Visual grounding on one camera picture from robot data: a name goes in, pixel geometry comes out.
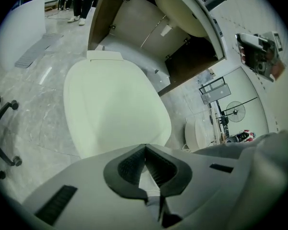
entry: white toilet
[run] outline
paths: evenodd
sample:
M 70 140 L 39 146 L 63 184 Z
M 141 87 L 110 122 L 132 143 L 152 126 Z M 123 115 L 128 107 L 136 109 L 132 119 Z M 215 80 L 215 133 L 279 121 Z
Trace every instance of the white toilet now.
M 69 70 L 64 107 L 81 158 L 141 143 L 164 146 L 168 112 L 152 84 L 119 52 L 88 51 Z

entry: wooden panel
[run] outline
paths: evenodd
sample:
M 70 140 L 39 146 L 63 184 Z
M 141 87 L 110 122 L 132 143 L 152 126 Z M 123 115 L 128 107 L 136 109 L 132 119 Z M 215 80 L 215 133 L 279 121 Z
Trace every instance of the wooden panel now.
M 159 91 L 159 96 L 183 84 L 217 62 L 219 60 L 215 57 L 211 43 L 201 37 L 192 37 L 188 44 L 184 44 L 166 61 L 171 84 Z
M 88 39 L 88 50 L 94 50 L 109 34 L 110 26 L 120 9 L 123 0 L 99 0 Z

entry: white sneaker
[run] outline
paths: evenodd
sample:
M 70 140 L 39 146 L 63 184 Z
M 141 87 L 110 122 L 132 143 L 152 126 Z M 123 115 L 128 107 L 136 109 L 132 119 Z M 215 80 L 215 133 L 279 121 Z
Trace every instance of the white sneaker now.
M 73 16 L 67 21 L 67 23 L 72 23 L 72 22 L 78 21 L 79 19 L 80 19 L 80 15 Z
M 85 19 L 84 18 L 80 18 L 79 25 L 85 25 Z

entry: open toilet lid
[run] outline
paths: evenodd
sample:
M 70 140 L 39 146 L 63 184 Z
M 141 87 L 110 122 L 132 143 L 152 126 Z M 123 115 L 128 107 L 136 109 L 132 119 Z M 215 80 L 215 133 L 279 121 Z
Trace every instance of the open toilet lid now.
M 152 84 L 120 53 L 88 51 L 64 84 L 64 107 L 81 158 L 150 143 L 164 146 L 171 134 L 167 110 Z

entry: gray floor mat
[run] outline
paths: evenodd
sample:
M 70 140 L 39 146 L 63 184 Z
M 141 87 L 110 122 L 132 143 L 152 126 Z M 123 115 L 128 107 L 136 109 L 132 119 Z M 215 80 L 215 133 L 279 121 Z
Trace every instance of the gray floor mat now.
M 23 56 L 15 62 L 15 66 L 24 69 L 29 67 L 39 55 L 61 37 L 63 37 L 63 35 L 57 33 L 45 33 L 37 43 L 32 45 Z

